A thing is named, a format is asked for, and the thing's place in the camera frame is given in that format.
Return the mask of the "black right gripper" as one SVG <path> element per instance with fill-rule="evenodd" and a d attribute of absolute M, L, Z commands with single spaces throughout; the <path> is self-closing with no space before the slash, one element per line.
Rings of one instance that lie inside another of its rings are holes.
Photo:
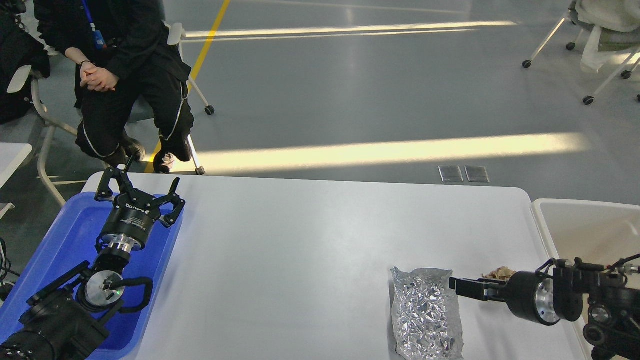
<path fill-rule="evenodd" d="M 526 321 L 544 326 L 553 326 L 560 321 L 554 309 L 553 280 L 533 272 L 516 272 L 507 282 L 451 276 L 449 288 L 457 296 L 506 303 L 514 316 Z"/>

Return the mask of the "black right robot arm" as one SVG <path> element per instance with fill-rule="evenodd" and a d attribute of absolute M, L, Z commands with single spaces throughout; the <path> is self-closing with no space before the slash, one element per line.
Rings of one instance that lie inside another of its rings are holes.
<path fill-rule="evenodd" d="M 627 282 L 629 275 L 639 272 L 631 264 L 638 258 L 633 255 L 611 265 L 551 258 L 536 271 L 519 271 L 508 280 L 451 277 L 449 287 L 458 296 L 505 303 L 514 316 L 544 326 L 577 321 L 587 295 L 588 322 L 582 334 L 593 347 L 591 358 L 637 360 L 640 292 Z"/>

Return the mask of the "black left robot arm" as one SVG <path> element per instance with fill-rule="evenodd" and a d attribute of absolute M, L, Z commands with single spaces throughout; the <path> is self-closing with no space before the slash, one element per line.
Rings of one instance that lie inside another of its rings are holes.
<path fill-rule="evenodd" d="M 1 308 L 3 360 L 114 359 L 139 341 L 186 201 L 108 168 L 71 198 Z"/>

